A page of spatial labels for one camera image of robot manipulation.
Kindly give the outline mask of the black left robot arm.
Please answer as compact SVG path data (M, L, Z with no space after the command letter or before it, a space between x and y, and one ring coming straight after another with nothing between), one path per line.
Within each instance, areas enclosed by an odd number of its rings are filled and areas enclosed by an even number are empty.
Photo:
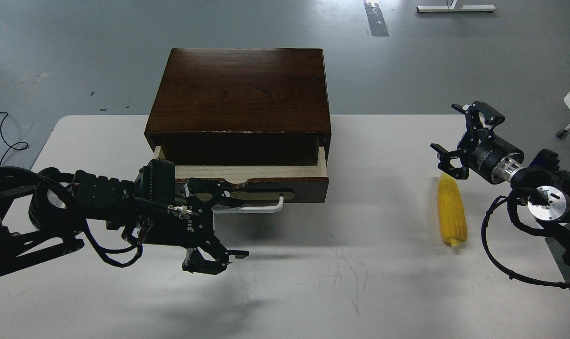
M131 266L144 244L186 249L182 269L219 274L230 250L215 236L212 207L244 204L227 196L222 182L193 179L190 193L176 192L175 165L154 159L134 181L45 168L40 172L0 167L0 277L82 249L84 234L99 257L119 268Z

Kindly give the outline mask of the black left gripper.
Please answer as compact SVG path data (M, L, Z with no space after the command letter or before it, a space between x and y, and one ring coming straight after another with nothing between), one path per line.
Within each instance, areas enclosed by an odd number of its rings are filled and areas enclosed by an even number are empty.
M190 273L217 275L224 272L234 259L248 257L246 250L229 250L217 244L213 227L212 206L218 204L228 208L239 208L245 201L227 196L234 189L234 184L224 180L189 178L186 186L192 195L211 195L207 203L201 200L187 200L186 206L175 206L172 210L163 208L162 212L150 216L151 227L146 232L146 243L156 245L181 246L186 249L182 270ZM209 253L214 260L207 260L197 247Z

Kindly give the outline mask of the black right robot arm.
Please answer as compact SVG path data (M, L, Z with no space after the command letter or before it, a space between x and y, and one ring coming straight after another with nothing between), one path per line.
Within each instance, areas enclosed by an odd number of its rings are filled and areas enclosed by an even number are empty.
M431 144L439 159L438 169L460 180L474 171L492 185L508 182L511 187L509 195L492 202L483 219L481 240L487 256L509 279L570 289L570 282L542 281L513 272L494 258L487 245L490 217L505 203L509 220L517 229L556 240L564 248L564 263L570 267L570 230L565 227L565 223L570 223L570 172L560 169L558 155L548 149L541 150L525 166L522 150L494 133L505 118L487 103L453 104L452 109L464 116L467 130L451 152Z

